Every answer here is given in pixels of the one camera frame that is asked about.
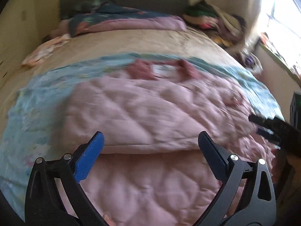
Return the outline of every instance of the beige bedsheet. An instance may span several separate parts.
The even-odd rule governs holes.
[[[29,80],[50,69],[78,61],[125,52],[173,54],[198,57],[211,64],[240,66],[227,52],[193,29],[184,31],[117,30],[73,38],[53,53],[41,66],[18,68],[0,85],[0,138],[7,122],[7,111],[15,103],[16,92]]]

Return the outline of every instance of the pink quilt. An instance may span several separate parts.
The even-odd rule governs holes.
[[[137,79],[141,64],[152,66],[137,62],[75,86],[62,145],[73,152],[96,131],[104,134],[103,152],[81,186],[117,226],[192,225],[221,185],[199,150],[198,134],[205,130],[230,153],[263,158],[270,168],[272,145],[255,134],[252,107],[233,79],[197,72],[187,62],[176,64],[170,77]],[[242,190],[243,183],[228,214]],[[66,196],[63,201],[74,215]]]
[[[178,16],[170,17],[156,17],[145,19],[111,19],[106,20],[96,25],[89,25],[87,22],[81,22],[76,27],[74,33],[70,33],[69,29],[70,19],[62,20],[59,27],[51,31],[51,38],[56,38],[64,34],[71,34],[72,37],[80,34],[112,31],[112,30],[172,30],[172,31],[186,31],[185,22]]]

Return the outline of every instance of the pink bedding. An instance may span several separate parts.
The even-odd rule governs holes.
[[[56,38],[64,34],[70,34],[69,22],[70,19],[62,20],[58,29],[51,31],[51,38]],[[76,36],[80,34],[102,31],[138,29],[186,31],[186,25],[185,22],[178,16],[145,19],[112,19],[103,21],[96,25],[89,25],[87,22],[81,22],[77,26],[75,33],[71,34],[72,36]]]
[[[233,79],[183,62],[168,78],[131,79],[141,64],[75,86],[62,144],[73,152],[95,131],[104,133],[103,152],[81,185],[116,225],[192,225],[221,185],[198,148],[198,134],[205,130],[241,159],[263,158],[269,167],[272,145],[255,134],[248,121],[252,107]],[[242,190],[243,184],[228,214]],[[74,214],[65,196],[63,201]]]

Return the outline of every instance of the metal rivet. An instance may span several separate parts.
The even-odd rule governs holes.
[[[237,155],[230,155],[230,158],[233,160],[233,161],[237,161],[238,160],[238,156]]]
[[[265,160],[264,160],[264,159],[259,159],[258,162],[259,162],[261,165],[264,165],[264,164],[265,164]]]
[[[71,156],[72,156],[71,154],[65,154],[64,155],[64,160],[66,160],[66,161],[70,160]]]
[[[37,164],[40,164],[42,161],[43,161],[43,158],[41,158],[41,157],[39,157],[39,158],[36,159],[36,163]]]

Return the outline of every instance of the pink comforter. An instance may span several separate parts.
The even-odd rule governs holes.
[[[69,22],[70,19],[62,20],[59,24],[59,27],[51,31],[51,38],[69,34]],[[72,34],[72,37],[80,34],[102,31],[138,29],[186,31],[186,24],[178,16],[156,17],[151,19],[112,19],[91,26],[87,22],[81,22],[77,26],[75,34]]]
[[[119,72],[72,93],[62,144],[73,152],[95,131],[104,133],[103,154],[81,185],[116,225],[192,225],[200,217],[221,185],[199,150],[201,131],[243,160],[263,158],[271,167],[272,146],[255,134],[252,107],[237,82],[205,72],[180,78],[130,79]],[[243,183],[228,214],[242,190]]]

